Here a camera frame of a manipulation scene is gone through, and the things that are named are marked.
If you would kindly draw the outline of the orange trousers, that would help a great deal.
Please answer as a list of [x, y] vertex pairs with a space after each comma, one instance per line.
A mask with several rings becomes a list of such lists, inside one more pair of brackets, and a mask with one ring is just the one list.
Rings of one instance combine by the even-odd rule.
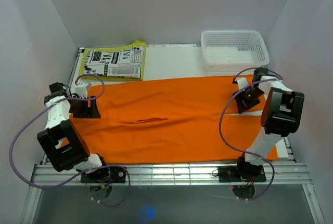
[[94, 86], [101, 118], [71, 118], [91, 153], [113, 164], [234, 160], [261, 130], [239, 115], [230, 76]]

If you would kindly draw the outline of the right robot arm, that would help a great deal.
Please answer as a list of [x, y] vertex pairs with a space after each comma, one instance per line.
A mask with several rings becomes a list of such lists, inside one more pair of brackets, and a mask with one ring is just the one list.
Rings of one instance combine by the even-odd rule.
[[252, 82], [237, 74], [233, 83], [238, 85], [235, 97], [238, 113], [242, 114], [259, 105], [259, 98], [266, 96], [260, 119], [261, 130], [252, 145], [237, 159], [235, 175], [241, 181], [256, 179], [264, 174], [263, 159], [282, 138], [295, 133], [300, 125], [304, 94], [293, 91], [282, 83], [282, 77], [267, 68], [255, 68]]

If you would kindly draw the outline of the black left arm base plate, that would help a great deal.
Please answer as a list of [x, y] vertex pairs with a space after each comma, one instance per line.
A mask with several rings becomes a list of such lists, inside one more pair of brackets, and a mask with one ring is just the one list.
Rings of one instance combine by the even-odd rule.
[[124, 168], [111, 166], [81, 175], [81, 183], [125, 183], [126, 172]]

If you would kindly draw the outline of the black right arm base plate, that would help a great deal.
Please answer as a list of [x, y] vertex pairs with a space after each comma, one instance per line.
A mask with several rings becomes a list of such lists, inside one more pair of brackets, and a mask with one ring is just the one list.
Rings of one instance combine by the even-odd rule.
[[234, 166], [218, 166], [212, 172], [213, 177], [218, 177], [219, 182], [266, 182], [263, 167], [260, 170], [250, 171]]

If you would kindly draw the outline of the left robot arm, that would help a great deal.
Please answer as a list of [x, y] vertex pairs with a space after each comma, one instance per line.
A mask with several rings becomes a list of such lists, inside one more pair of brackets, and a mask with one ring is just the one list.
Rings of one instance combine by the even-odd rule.
[[44, 98], [44, 105], [49, 108], [47, 123], [37, 134], [37, 140], [56, 171], [76, 169], [92, 173], [97, 181], [105, 182], [110, 177], [109, 167], [102, 156], [89, 151], [70, 119], [101, 118], [96, 99], [88, 97], [91, 87], [91, 83], [79, 83], [72, 92], [63, 83], [49, 85], [50, 94]]

